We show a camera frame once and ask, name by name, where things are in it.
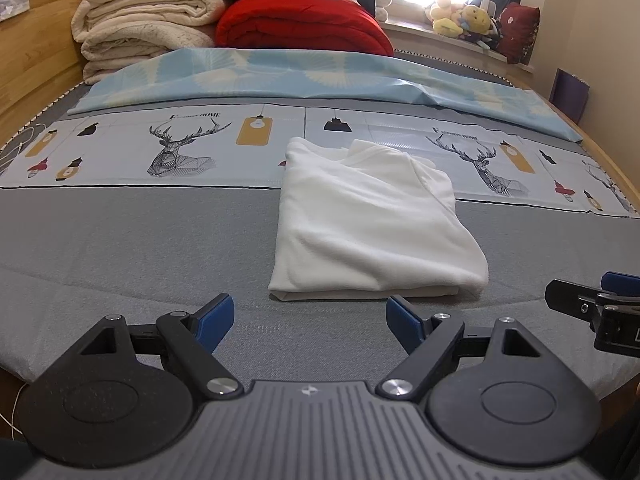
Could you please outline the white shirt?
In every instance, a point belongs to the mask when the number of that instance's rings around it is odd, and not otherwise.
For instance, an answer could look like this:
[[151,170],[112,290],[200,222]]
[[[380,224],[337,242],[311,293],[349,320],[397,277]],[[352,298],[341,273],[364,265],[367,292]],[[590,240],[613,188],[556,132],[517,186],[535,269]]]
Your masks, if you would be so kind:
[[356,140],[288,142],[274,266],[282,301],[478,294],[487,259],[430,160]]

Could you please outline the grey deer print bedsheet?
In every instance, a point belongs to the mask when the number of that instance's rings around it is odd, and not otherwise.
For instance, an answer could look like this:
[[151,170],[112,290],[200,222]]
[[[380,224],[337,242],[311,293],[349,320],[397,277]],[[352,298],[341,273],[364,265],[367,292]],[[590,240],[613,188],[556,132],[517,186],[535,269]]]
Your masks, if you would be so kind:
[[[235,322],[216,356],[242,382],[378,382],[405,356],[374,301],[280,302],[268,295],[279,195],[225,188],[12,188],[1,193],[1,367],[31,382],[108,314],[145,324],[226,292]],[[461,202],[489,283],[477,297],[419,302],[424,314],[489,326],[512,316],[607,396],[639,363],[598,351],[586,323],[544,303],[559,278],[596,286],[639,270],[639,223]]]

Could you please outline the purple box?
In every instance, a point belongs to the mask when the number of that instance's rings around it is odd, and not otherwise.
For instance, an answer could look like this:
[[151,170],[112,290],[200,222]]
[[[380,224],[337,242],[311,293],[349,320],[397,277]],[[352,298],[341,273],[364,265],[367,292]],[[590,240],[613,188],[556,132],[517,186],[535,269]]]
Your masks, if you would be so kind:
[[590,87],[577,76],[558,68],[549,101],[572,122],[578,124],[586,109]]

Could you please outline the dark red polka cushion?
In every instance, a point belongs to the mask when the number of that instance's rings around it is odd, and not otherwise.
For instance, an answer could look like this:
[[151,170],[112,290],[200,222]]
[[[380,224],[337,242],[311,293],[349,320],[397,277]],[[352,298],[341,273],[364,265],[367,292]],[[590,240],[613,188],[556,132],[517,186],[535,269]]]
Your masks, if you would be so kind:
[[498,23],[501,39],[497,51],[509,64],[527,64],[532,55],[540,24],[540,9],[510,2]]

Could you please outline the light blue patterned quilt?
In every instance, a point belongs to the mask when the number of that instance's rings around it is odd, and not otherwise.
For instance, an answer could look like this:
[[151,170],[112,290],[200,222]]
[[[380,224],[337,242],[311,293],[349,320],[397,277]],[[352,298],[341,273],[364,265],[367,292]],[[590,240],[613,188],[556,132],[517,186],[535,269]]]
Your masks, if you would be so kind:
[[438,106],[554,138],[582,138],[533,90],[401,58],[323,50],[185,48],[127,66],[93,84],[74,115],[207,98],[363,100]]

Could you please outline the yellow plush toy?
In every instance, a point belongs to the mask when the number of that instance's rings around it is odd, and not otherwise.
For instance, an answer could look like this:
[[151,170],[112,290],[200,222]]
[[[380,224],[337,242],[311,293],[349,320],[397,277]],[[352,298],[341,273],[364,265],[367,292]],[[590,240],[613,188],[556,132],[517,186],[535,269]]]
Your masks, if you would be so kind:
[[489,37],[494,31],[489,14],[474,4],[465,4],[459,23],[444,18],[431,24],[435,34],[452,39],[475,40]]

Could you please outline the pink plush toy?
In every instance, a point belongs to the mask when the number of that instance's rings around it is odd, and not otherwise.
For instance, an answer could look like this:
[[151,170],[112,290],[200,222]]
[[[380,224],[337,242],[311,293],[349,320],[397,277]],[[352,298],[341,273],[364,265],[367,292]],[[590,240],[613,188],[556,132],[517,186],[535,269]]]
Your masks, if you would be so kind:
[[437,0],[431,4],[431,6],[425,10],[426,18],[431,22],[443,20],[460,22],[461,12],[464,9],[464,3],[456,3],[451,0]]

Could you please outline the cream folded blanket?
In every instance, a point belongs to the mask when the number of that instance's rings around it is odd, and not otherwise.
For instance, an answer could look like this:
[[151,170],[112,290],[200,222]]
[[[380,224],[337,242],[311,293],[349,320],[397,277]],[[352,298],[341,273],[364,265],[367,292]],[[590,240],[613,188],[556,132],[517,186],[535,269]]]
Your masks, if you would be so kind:
[[82,0],[70,21],[84,83],[182,48],[210,48],[224,0]]

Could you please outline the red folded blanket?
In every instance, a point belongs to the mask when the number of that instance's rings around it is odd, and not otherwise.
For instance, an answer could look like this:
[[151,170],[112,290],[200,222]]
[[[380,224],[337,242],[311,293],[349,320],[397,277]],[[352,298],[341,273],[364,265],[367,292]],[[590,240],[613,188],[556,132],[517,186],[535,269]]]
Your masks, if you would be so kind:
[[352,0],[239,0],[221,15],[214,41],[237,49],[394,54],[375,18]]

